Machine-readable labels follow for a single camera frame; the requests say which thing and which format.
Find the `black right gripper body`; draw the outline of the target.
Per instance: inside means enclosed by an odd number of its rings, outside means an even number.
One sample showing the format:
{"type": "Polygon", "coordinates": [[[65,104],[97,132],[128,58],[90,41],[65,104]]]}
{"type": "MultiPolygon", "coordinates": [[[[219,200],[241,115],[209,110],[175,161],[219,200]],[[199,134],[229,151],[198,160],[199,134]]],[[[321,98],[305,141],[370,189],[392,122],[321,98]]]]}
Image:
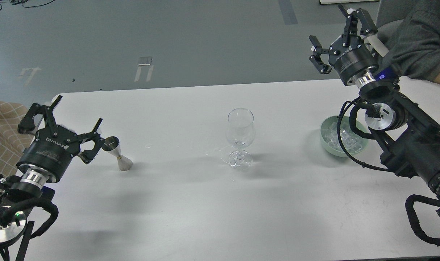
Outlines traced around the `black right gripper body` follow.
{"type": "Polygon", "coordinates": [[[350,38],[345,43],[342,38],[336,39],[330,46],[330,65],[336,70],[345,86],[354,85],[354,76],[369,71],[375,72],[378,62],[367,49],[361,38],[350,38]]]}

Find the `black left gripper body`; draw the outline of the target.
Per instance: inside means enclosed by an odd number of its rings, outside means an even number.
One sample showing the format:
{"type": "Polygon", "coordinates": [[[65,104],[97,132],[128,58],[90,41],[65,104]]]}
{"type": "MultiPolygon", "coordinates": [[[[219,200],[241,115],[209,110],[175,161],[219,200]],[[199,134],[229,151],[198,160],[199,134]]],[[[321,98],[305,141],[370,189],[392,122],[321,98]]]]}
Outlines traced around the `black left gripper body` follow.
{"type": "Polygon", "coordinates": [[[79,142],[67,142],[75,132],[59,125],[57,136],[48,128],[39,129],[28,149],[17,163],[18,169],[26,173],[28,167],[39,167],[49,173],[47,182],[59,182],[72,159],[79,153],[79,142]]]}

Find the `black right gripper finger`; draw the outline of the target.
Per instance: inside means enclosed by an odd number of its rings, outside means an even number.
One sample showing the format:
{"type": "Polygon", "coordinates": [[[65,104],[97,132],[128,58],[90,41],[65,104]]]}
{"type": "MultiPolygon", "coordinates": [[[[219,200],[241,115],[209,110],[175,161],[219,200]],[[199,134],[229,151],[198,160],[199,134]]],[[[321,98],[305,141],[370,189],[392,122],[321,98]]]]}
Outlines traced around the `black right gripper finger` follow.
{"type": "Polygon", "coordinates": [[[367,10],[359,8],[354,11],[348,11],[342,4],[337,6],[346,17],[346,25],[341,35],[343,47],[349,46],[352,36],[371,36],[377,33],[377,27],[367,10]]]}
{"type": "Polygon", "coordinates": [[[308,59],[312,62],[319,73],[329,74],[332,70],[332,65],[323,62],[321,55],[337,55],[337,49],[334,49],[332,46],[330,49],[323,48],[318,38],[314,35],[310,35],[308,39],[312,44],[312,55],[308,59]]]}

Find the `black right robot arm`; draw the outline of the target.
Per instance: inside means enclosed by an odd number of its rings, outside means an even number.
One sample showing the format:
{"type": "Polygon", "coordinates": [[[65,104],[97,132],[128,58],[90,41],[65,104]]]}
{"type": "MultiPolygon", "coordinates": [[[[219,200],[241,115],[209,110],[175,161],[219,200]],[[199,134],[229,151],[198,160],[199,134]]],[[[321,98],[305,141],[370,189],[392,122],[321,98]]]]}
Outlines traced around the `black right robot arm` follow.
{"type": "Polygon", "coordinates": [[[376,38],[377,28],[364,9],[338,8],[346,19],[342,35],[324,49],[316,36],[309,60],[319,73],[335,69],[346,86],[356,85],[359,96],[345,102],[337,121],[337,131],[350,105],[349,126],[356,135],[376,140],[382,149],[382,171],[399,177],[421,177],[436,199],[411,195],[405,202],[414,234],[422,241],[440,247],[440,238],[422,230],[414,203],[437,206],[440,217],[440,125],[402,94],[399,76],[387,68],[376,73],[379,65],[373,53],[385,55],[387,48],[376,38]]]}

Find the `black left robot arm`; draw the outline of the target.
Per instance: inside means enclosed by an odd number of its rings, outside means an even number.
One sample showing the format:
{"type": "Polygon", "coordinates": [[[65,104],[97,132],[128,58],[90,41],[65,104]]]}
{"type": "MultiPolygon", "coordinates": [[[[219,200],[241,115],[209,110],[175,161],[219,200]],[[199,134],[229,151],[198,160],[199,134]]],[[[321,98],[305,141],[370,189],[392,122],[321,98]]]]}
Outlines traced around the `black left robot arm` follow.
{"type": "Polygon", "coordinates": [[[22,175],[0,175],[0,254],[5,261],[10,259],[8,248],[18,240],[16,260],[23,261],[30,240],[57,220],[55,191],[46,184],[59,182],[74,157],[89,164],[104,144],[99,133],[102,119],[83,134],[56,123],[53,110],[61,99],[59,95],[51,105],[31,105],[17,127],[20,134],[34,136],[16,165],[22,175]]]}

